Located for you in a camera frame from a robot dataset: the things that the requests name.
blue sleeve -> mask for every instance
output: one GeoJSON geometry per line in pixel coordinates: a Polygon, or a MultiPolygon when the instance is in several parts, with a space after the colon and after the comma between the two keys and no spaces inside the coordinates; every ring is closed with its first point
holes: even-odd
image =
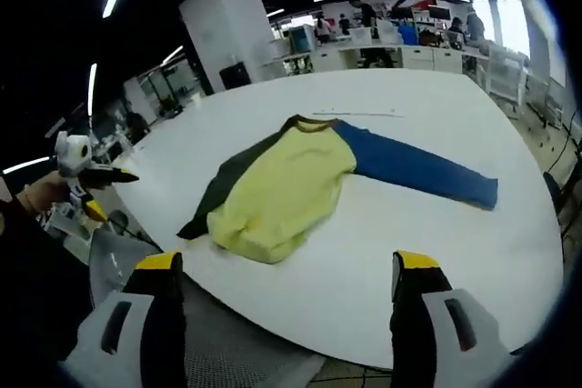
{"type": "Polygon", "coordinates": [[[337,122],[334,130],[356,157],[355,174],[488,210],[497,203],[497,179],[346,122],[337,122]]]}

white cabinet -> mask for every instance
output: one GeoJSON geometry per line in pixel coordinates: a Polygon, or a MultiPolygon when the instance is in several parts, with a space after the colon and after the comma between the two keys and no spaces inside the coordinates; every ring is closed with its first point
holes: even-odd
{"type": "Polygon", "coordinates": [[[430,47],[402,47],[402,66],[413,70],[434,70],[433,49],[430,47]]]}
{"type": "Polygon", "coordinates": [[[347,68],[344,58],[339,50],[320,49],[311,54],[311,64],[315,73],[334,72],[347,68]]]}
{"type": "Polygon", "coordinates": [[[463,56],[453,49],[433,49],[435,71],[463,74],[463,56]]]}

window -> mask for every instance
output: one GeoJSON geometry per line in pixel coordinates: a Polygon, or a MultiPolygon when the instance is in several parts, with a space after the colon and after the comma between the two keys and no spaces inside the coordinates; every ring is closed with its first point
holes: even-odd
{"type": "Polygon", "coordinates": [[[497,0],[503,45],[529,56],[529,34],[521,0],[497,0]]]}
{"type": "Polygon", "coordinates": [[[493,30],[493,17],[491,15],[491,5],[488,0],[474,0],[473,7],[477,16],[483,22],[485,27],[485,39],[495,41],[495,32],[493,30]]]}

ceiling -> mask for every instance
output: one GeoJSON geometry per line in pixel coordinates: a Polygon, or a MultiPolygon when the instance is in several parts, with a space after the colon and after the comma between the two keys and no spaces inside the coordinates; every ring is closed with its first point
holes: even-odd
{"type": "MultiPolygon", "coordinates": [[[[107,19],[106,0],[8,0],[10,35],[3,42],[3,115],[15,143],[4,168],[50,153],[45,132],[76,107],[86,108],[89,66],[97,62],[95,108],[122,93],[123,82],[188,44],[178,6],[183,0],[118,0],[107,19]]],[[[313,9],[313,0],[263,0],[267,12],[313,9]]]]}

round table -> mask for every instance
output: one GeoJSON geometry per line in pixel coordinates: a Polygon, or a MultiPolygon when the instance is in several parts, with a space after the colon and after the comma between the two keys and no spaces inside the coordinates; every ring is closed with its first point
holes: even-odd
{"type": "Polygon", "coordinates": [[[514,350],[537,333],[562,281],[558,223],[534,157],[494,102],[469,78],[372,69],[300,75],[245,86],[191,105],[154,129],[120,163],[140,176],[116,187],[185,271],[265,329],[316,352],[390,368],[392,254],[435,258],[468,290],[514,350]],[[342,118],[499,181],[493,211],[348,175],[335,213],[279,264],[231,254],[208,235],[176,233],[228,157],[291,115],[342,118]]]}

